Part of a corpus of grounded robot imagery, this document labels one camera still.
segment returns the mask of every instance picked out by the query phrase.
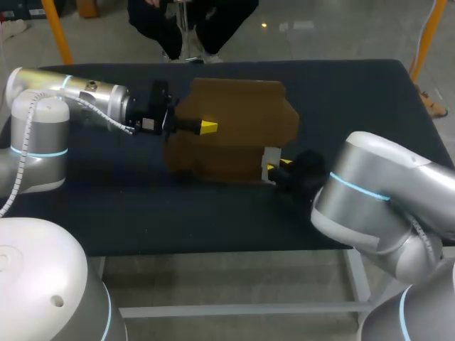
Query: metal stand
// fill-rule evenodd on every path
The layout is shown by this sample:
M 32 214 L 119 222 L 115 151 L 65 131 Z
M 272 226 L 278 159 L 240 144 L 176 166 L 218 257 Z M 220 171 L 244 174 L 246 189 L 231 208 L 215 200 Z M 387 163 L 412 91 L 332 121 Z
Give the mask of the metal stand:
M 198 57 L 191 57 L 191 45 L 190 45 L 190 28 L 188 25 L 188 12 L 186 3 L 191 0 L 174 0 L 174 3 L 177 5 L 176 16 L 177 16 L 177 25 L 182 31 L 182 50 L 185 51 L 183 56 L 186 62 L 194 62 L 199 60 Z
M 378 304 L 399 293 L 403 285 L 386 276 L 384 283 L 372 294 L 360 254 L 346 250 L 345 259 L 353 289 L 354 301 L 333 303 L 264 303 L 232 305 L 182 305 L 166 307 L 120 308 L 123 318 L 162 318 L 178 316 L 213 315 L 269 315 L 269 314 L 323 314 L 358 313 L 359 323 Z M 93 259 L 102 275 L 105 257 Z

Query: orange pole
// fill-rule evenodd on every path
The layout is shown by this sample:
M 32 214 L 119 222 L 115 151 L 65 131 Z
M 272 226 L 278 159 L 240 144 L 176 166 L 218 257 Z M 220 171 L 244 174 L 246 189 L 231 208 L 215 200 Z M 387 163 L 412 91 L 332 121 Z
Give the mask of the orange pole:
M 417 81 L 417 77 L 419 77 L 420 69 L 422 69 L 422 65 L 425 61 L 427 56 L 428 50 L 430 45 L 432 44 L 434 34 L 436 33 L 436 29 L 438 24 L 441 20 L 442 14 L 444 12 L 444 8 L 446 7 L 447 0 L 437 0 L 436 5 L 434 7 L 434 11 L 430 19 L 428 20 L 427 27 L 424 29 L 424 33 L 422 35 L 422 39 L 420 41 L 419 47 L 419 59 L 417 61 L 417 65 L 415 69 L 412 71 L 411 79 L 413 82 Z M 414 66 L 415 60 L 412 61 L 411 70 Z
M 53 0 L 41 0 L 43 3 L 43 8 L 48 21 L 50 24 L 50 29 L 54 35 L 55 42 L 57 43 L 58 50 L 62 56 L 63 64 L 71 65 L 74 64 L 73 57 L 71 56 L 70 47 L 66 41 L 65 34 L 63 33 L 62 24 L 58 18 L 57 10 L 55 9 L 55 4 Z

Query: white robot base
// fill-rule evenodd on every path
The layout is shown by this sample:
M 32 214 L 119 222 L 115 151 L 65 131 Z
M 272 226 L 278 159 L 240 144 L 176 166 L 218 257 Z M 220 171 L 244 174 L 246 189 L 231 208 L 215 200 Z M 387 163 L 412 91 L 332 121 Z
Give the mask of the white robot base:
M 62 227 L 0 219 L 0 340 L 127 341 L 109 291 Z

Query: black pants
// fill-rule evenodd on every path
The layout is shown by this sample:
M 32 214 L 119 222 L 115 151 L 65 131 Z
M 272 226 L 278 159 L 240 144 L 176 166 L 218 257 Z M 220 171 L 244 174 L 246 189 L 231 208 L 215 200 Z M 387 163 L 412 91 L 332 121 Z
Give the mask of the black pants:
M 196 25 L 196 34 L 205 51 L 218 53 L 243 21 L 256 9 L 259 0 L 192 0 L 188 3 L 188 22 Z M 182 35 L 176 20 L 167 19 L 167 0 L 159 8 L 145 0 L 128 0 L 129 23 L 147 38 L 156 40 L 170 59 L 177 59 Z M 215 13 L 206 19 L 207 13 Z

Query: white sticker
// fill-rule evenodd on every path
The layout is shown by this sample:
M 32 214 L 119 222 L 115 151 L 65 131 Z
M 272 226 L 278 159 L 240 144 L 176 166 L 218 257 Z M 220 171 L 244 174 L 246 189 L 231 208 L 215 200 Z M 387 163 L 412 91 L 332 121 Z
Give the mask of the white sticker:
M 14 18 L 14 12 L 13 11 L 5 11 L 5 12 L 1 12 L 1 14 L 3 14 L 3 16 L 5 18 Z
M 29 10 L 31 16 L 43 16 L 46 14 L 44 9 L 31 9 Z

